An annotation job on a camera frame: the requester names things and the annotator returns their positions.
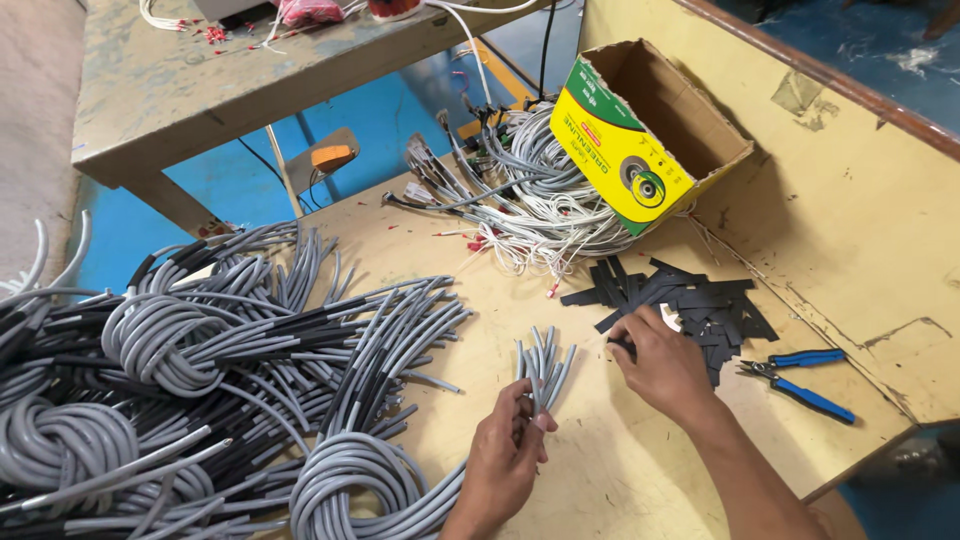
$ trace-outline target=cardboard box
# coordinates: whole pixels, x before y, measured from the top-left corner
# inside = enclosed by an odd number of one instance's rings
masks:
[[[550,129],[632,234],[685,209],[754,151],[643,39],[582,53]]]

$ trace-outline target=human hand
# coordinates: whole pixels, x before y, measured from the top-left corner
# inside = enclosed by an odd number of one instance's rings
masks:
[[[493,413],[473,435],[460,497],[441,532],[443,540],[490,538],[530,498],[537,463],[546,463],[543,434],[556,431],[549,413],[531,419],[529,379],[500,391]]]
[[[640,306],[610,330],[613,339],[636,345],[636,363],[626,349],[608,343],[627,386],[643,401],[689,430],[717,409],[700,346],[666,326],[660,314]]]

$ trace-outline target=electrical connector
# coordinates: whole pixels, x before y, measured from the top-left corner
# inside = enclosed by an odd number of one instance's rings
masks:
[[[425,187],[413,182],[407,183],[407,186],[403,188],[403,196],[418,203],[428,204],[437,202]]]

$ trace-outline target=table leg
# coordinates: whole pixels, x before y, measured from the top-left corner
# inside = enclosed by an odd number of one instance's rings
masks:
[[[138,174],[123,183],[130,193],[195,238],[228,233],[230,228],[161,171]]]
[[[953,0],[926,26],[924,39],[938,39],[958,22],[960,22],[960,0]]]

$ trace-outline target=blue handle pliers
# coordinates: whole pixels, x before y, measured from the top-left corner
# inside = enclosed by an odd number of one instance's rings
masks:
[[[844,424],[850,425],[856,420],[852,412],[806,388],[800,388],[800,386],[797,386],[789,380],[782,379],[774,373],[775,370],[783,367],[808,367],[833,362],[835,360],[842,360],[845,357],[846,355],[844,355],[844,352],[840,349],[800,351],[792,355],[771,355],[767,358],[768,361],[766,362],[742,361],[740,362],[740,369],[752,375],[765,377],[770,381],[770,387],[774,390],[779,390],[813,410],[822,412]]]

